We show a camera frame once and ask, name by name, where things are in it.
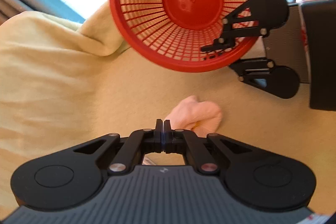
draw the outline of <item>red plastic basket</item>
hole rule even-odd
[[[163,67],[186,72],[218,69],[241,58],[257,38],[236,40],[225,52],[201,52],[222,31],[221,19],[247,0],[110,0],[115,23],[141,55]],[[245,10],[240,16],[249,15]],[[239,23],[235,28],[252,26]]]

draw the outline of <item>metal pin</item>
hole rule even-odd
[[[271,69],[274,67],[274,63],[272,61],[267,63],[267,66]]]
[[[112,164],[110,165],[110,170],[113,172],[121,172],[126,169],[126,165],[124,164]]]
[[[218,165],[217,164],[211,164],[211,163],[203,164],[201,166],[201,169],[205,172],[214,172],[218,169]]]
[[[260,29],[260,34],[261,35],[266,35],[267,34],[267,29],[266,28]]]
[[[217,136],[219,136],[219,134],[217,134],[217,133],[209,133],[208,136],[209,137],[217,137]]]

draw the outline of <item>pink cloth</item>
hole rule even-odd
[[[166,117],[172,129],[194,131],[199,137],[214,133],[222,120],[221,108],[213,102],[198,102],[196,96],[182,100]]]

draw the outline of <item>beige blanket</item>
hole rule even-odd
[[[127,47],[107,4],[82,26],[26,12],[0,27],[0,218],[16,207],[9,183],[23,162],[153,127],[190,95],[221,106],[219,133],[310,166],[318,182],[311,208],[336,210],[336,112],[309,109],[308,85],[283,100],[240,83],[228,68],[175,72]],[[150,158],[182,163],[178,155]]]

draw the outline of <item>gray gripper base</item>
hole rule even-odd
[[[83,205],[50,213],[22,206],[4,224],[295,224],[310,214],[307,208],[285,213],[249,208],[218,178],[199,175],[191,166],[139,165],[109,178]]]

